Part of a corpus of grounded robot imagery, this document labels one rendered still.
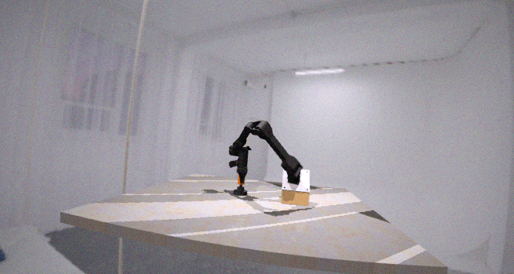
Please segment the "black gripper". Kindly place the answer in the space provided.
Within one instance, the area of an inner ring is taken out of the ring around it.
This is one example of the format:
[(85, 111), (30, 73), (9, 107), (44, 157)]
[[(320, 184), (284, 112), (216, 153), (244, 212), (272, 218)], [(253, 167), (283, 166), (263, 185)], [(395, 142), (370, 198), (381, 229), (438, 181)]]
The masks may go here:
[(237, 174), (239, 175), (239, 179), (240, 179), (240, 183), (242, 183), (242, 181), (244, 180), (247, 172), (248, 172), (248, 169), (247, 169), (247, 164), (248, 164), (248, 157), (238, 157), (238, 160), (239, 160), (239, 167), (237, 168)]

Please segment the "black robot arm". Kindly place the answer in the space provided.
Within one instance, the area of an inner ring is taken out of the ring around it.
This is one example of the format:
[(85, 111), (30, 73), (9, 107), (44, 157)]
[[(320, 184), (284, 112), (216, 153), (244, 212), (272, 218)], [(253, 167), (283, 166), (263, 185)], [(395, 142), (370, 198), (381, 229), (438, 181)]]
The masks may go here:
[[(253, 129), (255, 128), (255, 129)], [(248, 157), (248, 151), (251, 150), (249, 146), (243, 147), (246, 144), (248, 135), (252, 133), (261, 139), (265, 139), (272, 147), (278, 157), (282, 160), (281, 167), (287, 173), (288, 183), (298, 185), (300, 181), (300, 171), (302, 166), (300, 162), (288, 154), (288, 152), (279, 143), (277, 138), (272, 133), (272, 127), (267, 121), (249, 122), (243, 129), (241, 135), (229, 146), (229, 155), (238, 157)]]

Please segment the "black shaft on round pedestal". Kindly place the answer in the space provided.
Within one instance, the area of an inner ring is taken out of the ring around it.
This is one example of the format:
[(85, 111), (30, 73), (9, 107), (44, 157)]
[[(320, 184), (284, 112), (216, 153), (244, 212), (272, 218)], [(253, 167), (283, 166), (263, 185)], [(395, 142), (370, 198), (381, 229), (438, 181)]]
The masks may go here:
[(245, 196), (245, 195), (247, 195), (247, 190), (244, 190), (244, 187), (242, 186), (242, 184), (239, 184), (239, 187), (237, 187), (237, 189), (233, 191), (233, 194), (239, 195), (239, 196)]

